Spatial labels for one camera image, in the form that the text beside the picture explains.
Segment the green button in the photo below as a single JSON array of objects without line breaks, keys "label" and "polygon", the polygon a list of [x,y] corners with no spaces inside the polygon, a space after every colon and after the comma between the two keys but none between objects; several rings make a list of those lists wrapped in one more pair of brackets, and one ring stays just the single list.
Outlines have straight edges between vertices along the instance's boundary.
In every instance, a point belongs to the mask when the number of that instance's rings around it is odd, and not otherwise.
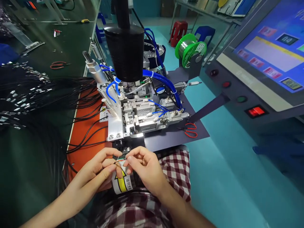
[{"label": "green button", "polygon": [[238,101],[239,103],[246,102],[246,101],[247,101],[247,97],[245,97],[245,96],[239,96],[239,97],[237,98],[237,101]]}]

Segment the warning sticker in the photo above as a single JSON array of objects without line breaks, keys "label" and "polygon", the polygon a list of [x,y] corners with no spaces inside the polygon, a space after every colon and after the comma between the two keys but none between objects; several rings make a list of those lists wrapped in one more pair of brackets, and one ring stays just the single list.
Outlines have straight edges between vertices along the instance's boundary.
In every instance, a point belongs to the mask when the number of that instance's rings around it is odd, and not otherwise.
[{"label": "warning sticker", "polygon": [[102,106],[101,109],[100,109],[100,114],[99,114],[99,119],[103,118],[103,117],[106,117],[102,120],[100,120],[99,122],[105,122],[105,121],[108,121],[108,111],[105,109],[105,106]]},{"label": "warning sticker", "polygon": [[123,177],[120,179],[117,177],[116,172],[112,175],[112,186],[116,194],[120,194],[126,191],[130,191],[133,189],[131,183],[131,176],[127,175],[128,167],[123,167],[123,164],[126,160],[120,161]]}]

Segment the orange mat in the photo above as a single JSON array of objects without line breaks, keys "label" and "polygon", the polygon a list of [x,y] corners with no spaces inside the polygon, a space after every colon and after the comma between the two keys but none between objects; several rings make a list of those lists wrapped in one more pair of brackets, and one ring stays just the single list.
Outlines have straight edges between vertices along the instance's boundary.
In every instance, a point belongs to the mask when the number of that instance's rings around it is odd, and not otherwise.
[{"label": "orange mat", "polygon": [[[92,112],[94,109],[96,109],[98,106],[101,104],[101,99],[94,105],[88,108],[84,109],[77,109],[76,117],[82,117],[85,116],[86,114]],[[99,114],[93,117],[92,119],[85,120],[85,121],[80,121],[77,123],[74,123],[74,126],[72,128],[72,134],[69,143],[74,144],[74,145],[79,145],[84,136],[86,135],[88,129],[91,127],[91,125],[99,119]],[[98,130],[101,127],[107,126],[108,122],[102,122],[102,123],[96,123],[94,126],[91,128],[89,131],[86,139],[88,139],[96,130]],[[86,144],[92,144],[92,143],[97,143],[101,141],[105,141],[108,136],[108,128],[101,129],[100,131],[96,132],[92,138],[86,143]],[[84,164],[86,164],[89,160],[91,160],[101,149],[104,147],[112,147],[112,143],[106,142],[102,144],[97,144],[93,146],[88,146],[88,147],[81,147],[79,150],[68,154],[68,160],[71,164],[74,163],[73,168],[76,171],[79,171]],[[75,148],[74,146],[69,146],[68,149],[73,149]],[[69,167],[69,179],[70,181],[75,177],[76,173],[74,173],[70,167]]]}]

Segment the bolt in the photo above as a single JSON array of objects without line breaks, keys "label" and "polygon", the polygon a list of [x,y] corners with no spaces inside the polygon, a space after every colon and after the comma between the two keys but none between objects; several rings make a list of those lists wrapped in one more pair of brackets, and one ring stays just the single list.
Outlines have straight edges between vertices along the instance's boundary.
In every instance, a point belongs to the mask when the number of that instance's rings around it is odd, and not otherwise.
[{"label": "bolt", "polygon": [[202,59],[202,56],[201,55],[199,55],[198,57],[196,57],[196,59],[195,59],[195,62],[199,62],[200,60]]},{"label": "bolt", "polygon": [[83,51],[82,54],[83,54],[83,56],[85,57],[85,59],[86,59],[86,61],[88,63],[92,63],[93,62],[92,58],[90,57],[90,55],[89,55],[89,53],[87,51]]}]

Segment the pliers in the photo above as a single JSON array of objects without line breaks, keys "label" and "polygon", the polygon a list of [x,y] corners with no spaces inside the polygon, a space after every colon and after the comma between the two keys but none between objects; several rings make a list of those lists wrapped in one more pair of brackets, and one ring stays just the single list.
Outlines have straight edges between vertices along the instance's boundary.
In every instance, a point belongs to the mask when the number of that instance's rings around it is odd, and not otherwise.
[{"label": "pliers", "polygon": [[183,130],[185,132],[186,136],[188,136],[190,138],[196,138],[198,136],[196,132],[188,131],[188,130],[196,130],[196,125],[194,123],[187,123],[187,124],[185,124],[185,126],[187,126],[188,124],[194,126],[194,128],[184,127],[184,128],[178,128],[178,129]]},{"label": "pliers", "polygon": [[70,63],[66,63],[66,62],[63,62],[63,61],[56,61],[56,62],[53,62],[50,65],[50,68],[53,69],[53,70],[57,70],[57,69],[64,68],[64,66],[67,66],[67,65],[70,65]]}]

